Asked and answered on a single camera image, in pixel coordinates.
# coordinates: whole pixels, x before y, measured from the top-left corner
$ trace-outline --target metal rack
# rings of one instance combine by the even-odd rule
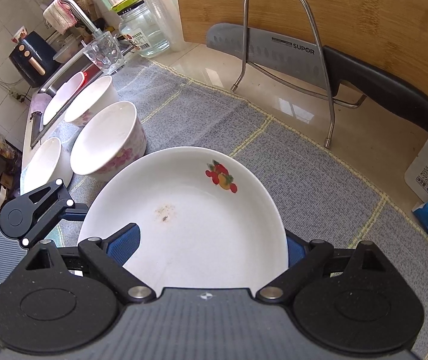
[[[359,107],[363,103],[363,101],[366,99],[366,96],[363,94],[359,98],[359,100],[357,100],[356,103],[348,103],[348,102],[344,102],[342,100],[335,99],[332,97],[332,91],[331,91],[331,86],[330,86],[330,82],[329,82],[329,78],[328,78],[326,62],[324,59],[324,54],[322,52],[322,43],[320,41],[319,31],[317,29],[316,21],[314,19],[314,15],[312,13],[312,10],[310,9],[310,6],[309,6],[309,3],[307,2],[307,0],[300,0],[300,1],[302,3],[302,6],[304,7],[304,10],[306,11],[307,17],[309,19],[310,27],[311,27],[312,33],[314,35],[314,40],[316,42],[316,47],[317,47],[317,50],[319,53],[320,63],[321,63],[323,76],[324,76],[324,80],[325,80],[325,90],[327,92],[327,95],[323,95],[322,93],[310,91],[308,89],[305,89],[305,88],[299,87],[297,85],[291,84],[290,82],[287,82],[283,79],[280,79],[276,75],[273,75],[272,73],[268,72],[266,69],[260,67],[259,65],[255,64],[253,62],[250,62],[248,60],[248,52],[249,52],[249,39],[248,39],[248,34],[249,34],[249,28],[248,28],[249,0],[244,0],[244,25],[243,25],[243,38],[242,38],[242,71],[241,71],[239,78],[235,82],[235,84],[232,85],[231,90],[234,92],[237,89],[237,87],[239,86],[239,83],[241,82],[242,78],[246,74],[246,65],[250,65],[253,68],[260,71],[261,73],[264,73],[266,76],[274,79],[278,83],[280,82],[281,84],[284,84],[284,85],[288,86],[289,88],[295,89],[295,90],[302,92],[306,95],[311,95],[311,96],[315,96],[315,97],[323,99],[323,100],[327,100],[328,104],[329,104],[329,112],[331,115],[331,121],[330,121],[329,129],[328,129],[327,137],[326,137],[326,140],[324,142],[324,147],[329,148],[331,145],[332,133],[334,132],[334,125],[335,125],[334,104],[354,109],[354,108]]]

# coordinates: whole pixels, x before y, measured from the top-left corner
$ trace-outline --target black knife handle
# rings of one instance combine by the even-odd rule
[[[428,132],[428,96],[399,77],[344,54],[323,47],[332,95],[342,80],[358,88],[388,111],[409,120]]]

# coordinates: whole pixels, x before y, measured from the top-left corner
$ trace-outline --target knife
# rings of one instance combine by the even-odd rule
[[[243,27],[218,23],[206,45],[242,59]],[[326,89],[317,45],[275,32],[249,28],[248,60]],[[407,81],[329,46],[322,48],[332,95],[342,81],[376,103],[428,132],[428,96]]]

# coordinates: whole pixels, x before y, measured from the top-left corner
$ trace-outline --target bamboo cutting board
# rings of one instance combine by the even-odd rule
[[[395,74],[428,95],[428,0],[307,1],[324,45]],[[242,24],[243,3],[179,0],[185,40],[205,43],[212,25]],[[314,42],[299,0],[250,0],[249,26]]]

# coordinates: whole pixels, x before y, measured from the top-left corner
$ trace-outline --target jar lid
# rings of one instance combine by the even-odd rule
[[[112,7],[112,10],[117,13],[117,15],[122,16],[123,14],[131,11],[142,5],[144,0],[124,0],[117,5]]]

